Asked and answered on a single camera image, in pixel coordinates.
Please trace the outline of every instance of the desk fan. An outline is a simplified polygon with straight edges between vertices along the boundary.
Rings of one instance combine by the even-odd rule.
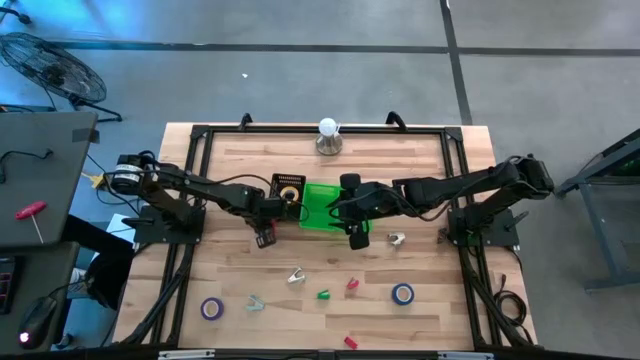
[[[88,106],[115,115],[98,122],[122,121],[120,114],[95,105],[107,97],[107,87],[100,76],[59,46],[33,35],[13,32],[0,36],[0,54],[47,94],[51,90],[69,100],[74,109]]]

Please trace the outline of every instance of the tape roll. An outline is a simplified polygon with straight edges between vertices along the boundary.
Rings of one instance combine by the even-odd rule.
[[[400,298],[400,291],[402,290],[406,290],[407,293],[409,294],[406,298]],[[407,283],[400,283],[396,286],[393,287],[393,290],[391,290],[391,298],[393,299],[393,301],[398,304],[398,305],[409,305],[413,302],[413,298],[415,297],[415,294],[413,292],[413,288],[411,287],[411,285],[407,284]]]
[[[213,304],[215,304],[216,309],[215,312],[212,313],[209,311],[209,306]],[[224,314],[224,304],[222,303],[222,300],[218,298],[208,298],[202,302],[202,305],[200,306],[200,313],[202,313],[202,317],[205,320],[218,320],[222,314]]]
[[[293,198],[291,199],[286,197],[286,195],[290,193],[293,193]],[[285,186],[282,188],[282,190],[280,190],[280,197],[286,200],[298,201],[298,198],[300,197],[300,192],[298,192],[298,189],[296,189],[293,186]]]

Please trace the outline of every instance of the keyboard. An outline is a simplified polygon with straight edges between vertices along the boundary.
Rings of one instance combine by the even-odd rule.
[[[0,315],[11,312],[11,299],[15,293],[16,258],[0,256]]]

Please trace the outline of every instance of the red screwdriver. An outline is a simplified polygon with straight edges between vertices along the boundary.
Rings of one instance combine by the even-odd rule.
[[[36,231],[38,232],[38,237],[40,237],[40,242],[44,244],[44,240],[42,240],[42,234],[40,234],[40,228],[38,228],[38,222],[36,221],[35,214],[44,210],[47,207],[47,203],[44,201],[36,201],[33,204],[27,206],[26,208],[18,211],[16,213],[16,220],[26,219],[31,216],[33,219],[33,225],[36,226]]]

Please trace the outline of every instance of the blue tape roll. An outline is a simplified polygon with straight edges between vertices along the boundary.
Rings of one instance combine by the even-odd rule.
[[[217,306],[216,312],[214,314],[209,313],[207,309],[207,307],[211,303],[215,303]],[[202,302],[202,305],[200,305],[200,313],[202,313],[202,317],[205,318],[205,320],[218,320],[222,316],[222,314],[224,314],[224,304],[222,303],[222,300],[218,298],[208,298]]]
[[[409,293],[409,297],[406,299],[400,299],[400,296],[398,295],[400,293],[400,290],[405,289],[407,290],[407,292]],[[411,287],[411,285],[407,284],[407,283],[400,283],[396,286],[393,287],[393,290],[391,290],[391,298],[393,299],[393,301],[398,304],[398,305],[409,305],[413,302],[413,298],[415,297],[415,294],[413,292],[413,288]]]

